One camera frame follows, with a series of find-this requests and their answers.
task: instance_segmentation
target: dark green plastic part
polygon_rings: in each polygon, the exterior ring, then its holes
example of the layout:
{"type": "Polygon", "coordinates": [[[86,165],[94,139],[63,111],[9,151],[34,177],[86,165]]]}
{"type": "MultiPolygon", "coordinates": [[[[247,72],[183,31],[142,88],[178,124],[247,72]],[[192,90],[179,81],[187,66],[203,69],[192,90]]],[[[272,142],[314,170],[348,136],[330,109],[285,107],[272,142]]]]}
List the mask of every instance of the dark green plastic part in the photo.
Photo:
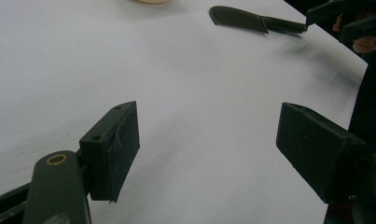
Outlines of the dark green plastic part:
{"type": "Polygon", "coordinates": [[[6,216],[8,214],[11,214],[10,210],[16,210],[15,207],[24,207],[25,201],[27,200],[28,196],[28,189],[30,188],[30,184],[25,184],[19,188],[13,189],[12,191],[5,193],[0,196],[0,218],[2,218],[5,223],[7,222],[6,216]]]}
{"type": "Polygon", "coordinates": [[[75,152],[55,152],[36,163],[23,223],[91,223],[75,152]]]}
{"type": "Polygon", "coordinates": [[[365,141],[307,107],[283,103],[276,142],[325,203],[354,195],[365,141]]]}
{"type": "Polygon", "coordinates": [[[306,26],[324,21],[331,16],[357,11],[362,8],[362,2],[359,0],[332,0],[320,6],[312,7],[306,13],[306,26]]]}
{"type": "Polygon", "coordinates": [[[210,17],[215,25],[225,25],[268,34],[268,29],[278,32],[301,34],[307,31],[305,24],[263,17],[234,7],[211,7],[210,17]]]}
{"type": "Polygon", "coordinates": [[[113,107],[79,144],[83,161],[92,170],[91,198],[116,202],[140,147],[136,103],[113,107]]]}

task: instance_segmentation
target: screw hole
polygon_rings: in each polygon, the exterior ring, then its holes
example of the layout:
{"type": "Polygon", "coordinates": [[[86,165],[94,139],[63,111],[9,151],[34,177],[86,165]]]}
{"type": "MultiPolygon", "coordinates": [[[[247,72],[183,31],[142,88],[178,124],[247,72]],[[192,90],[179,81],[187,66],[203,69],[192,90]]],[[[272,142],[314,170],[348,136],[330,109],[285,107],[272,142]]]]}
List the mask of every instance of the screw hole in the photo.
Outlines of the screw hole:
{"type": "Polygon", "coordinates": [[[54,155],[46,161],[48,165],[59,165],[66,161],[66,156],[64,154],[54,155]]]}
{"type": "Polygon", "coordinates": [[[101,136],[99,136],[99,135],[96,135],[96,136],[94,136],[94,137],[92,137],[92,141],[98,141],[98,140],[100,140],[101,139],[101,136]]]}

